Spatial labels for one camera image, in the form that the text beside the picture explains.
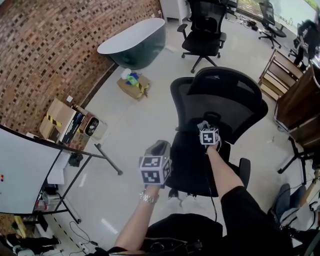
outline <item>white wall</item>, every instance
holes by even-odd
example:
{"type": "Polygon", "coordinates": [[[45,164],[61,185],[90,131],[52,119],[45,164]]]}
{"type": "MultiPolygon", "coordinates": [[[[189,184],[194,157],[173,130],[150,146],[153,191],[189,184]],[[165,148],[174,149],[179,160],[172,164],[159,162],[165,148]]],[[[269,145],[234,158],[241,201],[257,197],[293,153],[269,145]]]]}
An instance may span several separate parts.
{"type": "Polygon", "coordinates": [[[294,27],[307,19],[313,21],[316,15],[316,11],[304,0],[270,0],[270,3],[273,5],[274,14],[287,21],[292,18],[294,27]]]}

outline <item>cardboard box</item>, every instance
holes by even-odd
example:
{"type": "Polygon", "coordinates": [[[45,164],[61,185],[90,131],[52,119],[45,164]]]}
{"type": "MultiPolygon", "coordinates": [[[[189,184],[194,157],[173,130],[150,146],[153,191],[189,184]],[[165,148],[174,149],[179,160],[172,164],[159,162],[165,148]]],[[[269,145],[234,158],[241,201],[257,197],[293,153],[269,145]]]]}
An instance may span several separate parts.
{"type": "Polygon", "coordinates": [[[85,115],[75,111],[57,98],[50,105],[47,116],[43,118],[40,133],[46,140],[58,140],[69,144],[84,120],[85,115]]]}
{"type": "Polygon", "coordinates": [[[90,138],[92,138],[97,143],[103,137],[103,135],[105,134],[105,132],[107,130],[107,125],[104,122],[102,122],[100,119],[98,119],[94,114],[83,109],[80,106],[73,105],[72,108],[81,112],[82,114],[84,114],[85,118],[84,118],[81,126],[79,127],[79,129],[82,132],[77,132],[74,135],[73,140],[70,143],[69,147],[71,147],[73,149],[77,149],[77,150],[84,150],[84,148],[87,145],[90,138]],[[88,127],[90,126],[92,119],[98,120],[99,124],[98,124],[96,130],[94,131],[94,133],[91,134],[91,136],[89,136],[87,134],[87,132],[88,132],[88,127]]]}
{"type": "Polygon", "coordinates": [[[144,95],[147,95],[147,92],[150,88],[150,81],[142,74],[137,75],[137,81],[139,82],[140,87],[127,84],[128,80],[123,80],[122,78],[120,78],[116,83],[122,91],[124,91],[126,94],[136,99],[137,101],[140,101],[144,97],[144,95]]]}

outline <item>white floor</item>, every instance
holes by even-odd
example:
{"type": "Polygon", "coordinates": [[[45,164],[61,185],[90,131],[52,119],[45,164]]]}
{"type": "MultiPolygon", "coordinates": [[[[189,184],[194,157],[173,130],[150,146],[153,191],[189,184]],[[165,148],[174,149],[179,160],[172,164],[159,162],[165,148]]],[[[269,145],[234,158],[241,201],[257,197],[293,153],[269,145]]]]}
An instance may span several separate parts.
{"type": "MultiPolygon", "coordinates": [[[[139,156],[156,140],[172,142],[176,133],[178,116],[170,94],[170,84],[176,78],[194,76],[190,70],[197,59],[196,56],[181,58],[183,35],[177,32],[177,27],[178,23],[175,21],[167,25],[167,46],[174,51],[164,49],[150,66],[141,71],[151,80],[148,98],[137,102],[120,90],[116,82],[123,69],[119,67],[87,106],[87,110],[108,124],[107,133],[100,143],[124,174],[117,176],[104,159],[92,159],[69,191],[67,199],[82,219],[79,226],[87,232],[91,240],[98,242],[99,246],[106,250],[113,246],[118,233],[133,213],[139,193],[143,189],[137,171],[139,156]]],[[[258,40],[258,32],[245,28],[236,21],[224,20],[222,31],[227,33],[227,41],[220,50],[221,58],[212,59],[218,66],[236,69],[257,81],[273,51],[270,41],[258,40]]],[[[286,53],[287,49],[282,47],[281,51],[286,53]]],[[[210,66],[209,62],[202,60],[196,71],[210,66]]],[[[276,172],[293,152],[287,140],[288,136],[279,132],[274,123],[275,102],[265,95],[263,98],[269,106],[269,113],[231,147],[230,161],[237,165],[240,158],[251,161],[251,176],[247,189],[260,207],[267,211],[280,186],[285,182],[289,182],[291,187],[301,184],[302,174],[298,161],[282,175],[276,172]]],[[[98,153],[93,141],[87,145],[86,151],[98,153]]],[[[313,171],[309,162],[306,167],[309,180],[313,171]]],[[[77,170],[74,167],[65,170],[66,184],[71,182],[77,170]]],[[[152,215],[152,223],[159,220],[159,213],[168,199],[168,192],[168,188],[161,191],[152,215]]],[[[214,219],[211,200],[201,196],[196,200],[214,219]]],[[[224,223],[220,202],[217,198],[214,202],[217,207],[217,220],[224,223]]],[[[72,219],[69,214],[59,213],[55,218],[76,243],[83,241],[70,230],[69,222],[72,219]]],[[[52,216],[47,216],[46,219],[52,231],[62,240],[64,256],[80,251],[52,216]]],[[[85,237],[76,227],[73,226],[73,229],[85,237]]],[[[91,244],[87,246],[90,250],[94,249],[91,244]]]]}

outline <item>wristwatch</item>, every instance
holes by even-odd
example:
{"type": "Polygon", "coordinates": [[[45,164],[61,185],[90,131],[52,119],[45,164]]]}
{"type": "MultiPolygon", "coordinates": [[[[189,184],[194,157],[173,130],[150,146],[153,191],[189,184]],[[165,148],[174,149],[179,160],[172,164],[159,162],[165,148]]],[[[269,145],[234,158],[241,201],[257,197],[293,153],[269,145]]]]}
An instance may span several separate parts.
{"type": "Polygon", "coordinates": [[[145,189],[142,190],[142,192],[140,193],[140,200],[145,201],[149,204],[155,204],[158,201],[158,198],[159,198],[159,195],[156,198],[150,195],[147,195],[145,189]]]}

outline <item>wooden shelf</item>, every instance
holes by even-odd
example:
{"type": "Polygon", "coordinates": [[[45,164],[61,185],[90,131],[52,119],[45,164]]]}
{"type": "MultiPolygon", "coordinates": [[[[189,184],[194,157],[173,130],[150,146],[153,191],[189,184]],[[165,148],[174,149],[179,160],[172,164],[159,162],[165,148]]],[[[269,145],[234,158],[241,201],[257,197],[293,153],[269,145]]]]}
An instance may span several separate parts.
{"type": "Polygon", "coordinates": [[[302,74],[290,59],[275,49],[260,76],[259,85],[264,93],[277,101],[302,74]]]}
{"type": "Polygon", "coordinates": [[[290,59],[284,56],[281,52],[276,51],[275,60],[283,65],[289,72],[291,72],[296,78],[300,78],[303,72],[298,68],[290,59]]]}
{"type": "Polygon", "coordinates": [[[289,89],[288,87],[286,87],[285,84],[283,84],[281,81],[279,81],[272,73],[267,72],[262,79],[268,80],[277,89],[279,89],[283,94],[285,94],[289,89]]]}
{"type": "Polygon", "coordinates": [[[266,86],[265,84],[261,84],[261,90],[263,92],[265,92],[268,96],[270,96],[272,99],[274,99],[275,101],[278,100],[279,95],[276,94],[273,90],[271,90],[268,86],[266,86]]]}

